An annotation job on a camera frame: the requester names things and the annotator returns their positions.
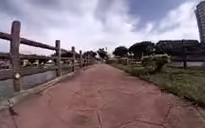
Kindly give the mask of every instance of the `bush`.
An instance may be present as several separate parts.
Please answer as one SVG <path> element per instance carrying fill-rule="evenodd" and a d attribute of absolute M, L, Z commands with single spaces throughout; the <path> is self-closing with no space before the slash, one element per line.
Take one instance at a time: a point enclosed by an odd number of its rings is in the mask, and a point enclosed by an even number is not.
<path fill-rule="evenodd" d="M 150 73 L 160 72 L 162 67 L 170 61 L 167 54 L 145 56 L 142 58 L 142 66 L 149 69 Z"/>
<path fill-rule="evenodd" d="M 106 60 L 106 64 L 114 64 L 114 63 L 116 63 L 116 60 L 111 60 L 111 59 Z"/>
<path fill-rule="evenodd" d="M 118 58 L 118 64 L 123 64 L 123 65 L 127 65 L 127 58 Z"/>

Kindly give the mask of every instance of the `grass patch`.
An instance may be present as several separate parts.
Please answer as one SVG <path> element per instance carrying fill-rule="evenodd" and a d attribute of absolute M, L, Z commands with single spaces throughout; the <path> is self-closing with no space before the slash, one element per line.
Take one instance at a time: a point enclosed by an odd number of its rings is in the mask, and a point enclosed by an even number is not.
<path fill-rule="evenodd" d="M 196 102 L 205 108 L 205 70 L 201 68 L 164 67 L 156 74 L 147 73 L 147 69 L 140 66 L 123 66 L 113 64 L 129 74 L 155 83 L 160 88 L 174 93 L 182 98 Z"/>

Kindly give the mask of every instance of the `water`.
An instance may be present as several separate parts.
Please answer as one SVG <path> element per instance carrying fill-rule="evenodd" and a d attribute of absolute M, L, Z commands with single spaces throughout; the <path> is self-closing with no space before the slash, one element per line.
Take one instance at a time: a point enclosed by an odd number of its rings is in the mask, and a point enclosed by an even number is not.
<path fill-rule="evenodd" d="M 71 72 L 71 69 L 62 70 L 62 74 Z M 45 82 L 48 82 L 56 77 L 56 71 L 47 71 L 44 73 L 34 74 L 30 76 L 24 76 L 20 79 L 20 83 L 23 90 L 37 87 Z M 0 101 L 12 97 L 13 81 L 12 79 L 0 81 Z"/>

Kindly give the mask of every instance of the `cloudy sky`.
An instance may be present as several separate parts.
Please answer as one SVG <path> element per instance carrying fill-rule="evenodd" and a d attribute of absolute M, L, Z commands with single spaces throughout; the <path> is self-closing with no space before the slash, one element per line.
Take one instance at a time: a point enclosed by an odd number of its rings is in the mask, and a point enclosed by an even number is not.
<path fill-rule="evenodd" d="M 199 39 L 200 0 L 0 0 L 0 31 L 21 21 L 21 36 L 77 50 L 131 46 L 142 40 Z M 0 40 L 0 51 L 8 51 Z M 21 46 L 23 53 L 50 53 Z"/>

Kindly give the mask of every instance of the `paved path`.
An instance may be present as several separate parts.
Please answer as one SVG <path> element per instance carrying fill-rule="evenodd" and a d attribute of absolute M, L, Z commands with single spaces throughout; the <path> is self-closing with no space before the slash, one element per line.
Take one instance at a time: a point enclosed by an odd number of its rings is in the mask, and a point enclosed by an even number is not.
<path fill-rule="evenodd" d="M 17 128 L 205 128 L 205 110 L 108 65 L 15 106 Z M 15 128 L 7 111 L 2 128 Z"/>

